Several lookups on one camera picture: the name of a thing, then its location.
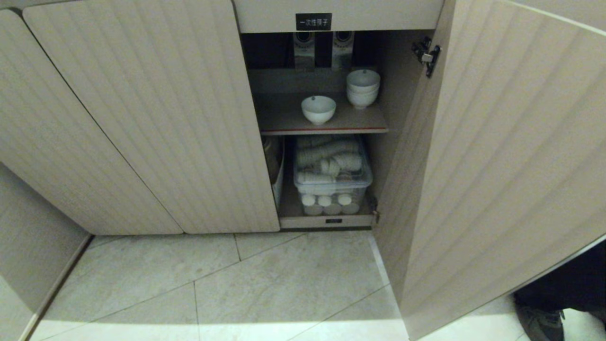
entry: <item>black pants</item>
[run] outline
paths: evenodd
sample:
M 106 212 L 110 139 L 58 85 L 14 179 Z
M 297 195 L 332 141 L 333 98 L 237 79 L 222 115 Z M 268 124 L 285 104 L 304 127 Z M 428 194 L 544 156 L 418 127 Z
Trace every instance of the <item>black pants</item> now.
M 606 308 L 606 241 L 514 294 L 516 301 L 544 311 Z

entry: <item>container lid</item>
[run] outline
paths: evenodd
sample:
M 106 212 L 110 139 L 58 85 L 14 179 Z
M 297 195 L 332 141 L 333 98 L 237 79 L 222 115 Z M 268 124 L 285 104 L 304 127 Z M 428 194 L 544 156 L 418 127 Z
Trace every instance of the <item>container lid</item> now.
M 318 136 L 321 144 L 295 149 L 295 186 L 299 191 L 310 189 L 335 190 L 368 187 L 373 174 L 362 139 L 356 135 Z

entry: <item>baseboard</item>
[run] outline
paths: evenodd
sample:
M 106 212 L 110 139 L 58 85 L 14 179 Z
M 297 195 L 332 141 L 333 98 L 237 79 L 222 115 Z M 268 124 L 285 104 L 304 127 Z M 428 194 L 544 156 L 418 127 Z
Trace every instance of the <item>baseboard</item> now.
M 84 253 L 84 250 L 90 243 L 92 237 L 92 235 L 89 235 L 88 237 L 83 239 L 82 243 L 80 243 L 76 251 L 70 257 L 70 260 L 67 262 L 67 264 L 65 264 L 63 270 L 59 274 L 59 277 L 57 277 L 57 280 L 48 291 L 48 294 L 46 295 L 46 297 L 44 297 L 42 304 L 40 305 L 40 307 L 38 307 L 38 310 L 32 315 L 32 318 L 23 330 L 23 333 L 18 339 L 19 341 L 26 341 L 30 338 L 32 331 L 39 322 L 40 317 L 43 316 L 44 312 L 48 309 L 48 306 L 51 304 L 53 298 L 61 288 L 62 284 L 65 282 L 65 279 L 72 271 L 74 265 L 76 265 L 76 262 L 80 259 L 82 253 Z

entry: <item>tile floor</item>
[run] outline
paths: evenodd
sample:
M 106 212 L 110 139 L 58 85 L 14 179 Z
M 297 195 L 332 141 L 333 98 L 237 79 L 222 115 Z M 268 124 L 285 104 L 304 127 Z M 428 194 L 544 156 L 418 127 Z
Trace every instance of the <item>tile floor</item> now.
M 370 231 L 97 237 L 31 340 L 408 340 Z

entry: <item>black label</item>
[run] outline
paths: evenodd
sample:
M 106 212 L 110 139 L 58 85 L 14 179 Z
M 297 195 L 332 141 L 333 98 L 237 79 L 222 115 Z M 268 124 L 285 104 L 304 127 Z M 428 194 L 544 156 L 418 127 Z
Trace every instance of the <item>black label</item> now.
M 297 13 L 297 31 L 330 31 L 332 13 Z

